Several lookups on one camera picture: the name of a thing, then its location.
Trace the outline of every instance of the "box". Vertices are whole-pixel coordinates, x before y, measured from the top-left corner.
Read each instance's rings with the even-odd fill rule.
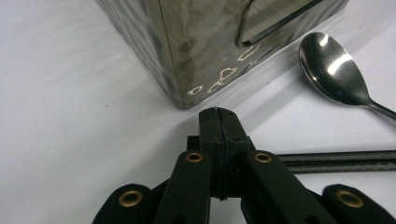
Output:
[[[97,0],[164,92],[190,108],[347,0]]]

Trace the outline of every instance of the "spoon bowl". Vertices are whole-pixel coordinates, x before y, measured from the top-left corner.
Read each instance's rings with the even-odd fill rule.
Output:
[[[395,112],[371,99],[358,66],[331,36],[307,35],[299,53],[306,76],[324,96],[344,105],[364,106],[396,120]]]

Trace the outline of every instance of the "white surface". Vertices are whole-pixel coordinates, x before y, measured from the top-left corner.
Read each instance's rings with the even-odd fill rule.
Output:
[[[315,29],[349,51],[373,99],[393,110],[395,10],[394,0],[352,0]],[[154,188],[210,106],[234,111],[274,153],[395,149],[396,122],[309,86],[300,40],[182,111],[94,1],[0,1],[0,223],[91,223],[118,187]],[[358,188],[396,217],[395,172],[299,178],[319,193]],[[211,223],[245,223],[239,202],[213,200]]]

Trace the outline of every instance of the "brass ring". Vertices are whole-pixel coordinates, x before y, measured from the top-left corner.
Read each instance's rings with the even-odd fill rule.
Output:
[[[263,162],[263,163],[267,163],[267,162],[272,161],[272,157],[270,157],[267,154],[262,153],[262,152],[261,153],[257,153],[254,156],[254,159],[256,159],[256,161]]]
[[[132,207],[139,204],[143,199],[143,194],[139,190],[129,190],[121,194],[119,197],[119,204],[122,207]]]
[[[335,192],[335,196],[338,201],[340,201],[341,203],[344,203],[345,205],[347,205],[349,207],[360,208],[360,207],[363,207],[363,205],[364,205],[364,202],[360,197],[358,197],[356,194],[354,194],[350,191],[344,190],[344,189],[337,190]],[[353,201],[346,199],[344,196],[351,197]]]
[[[199,162],[203,159],[204,156],[196,152],[192,152],[186,156],[186,160],[190,162]]]

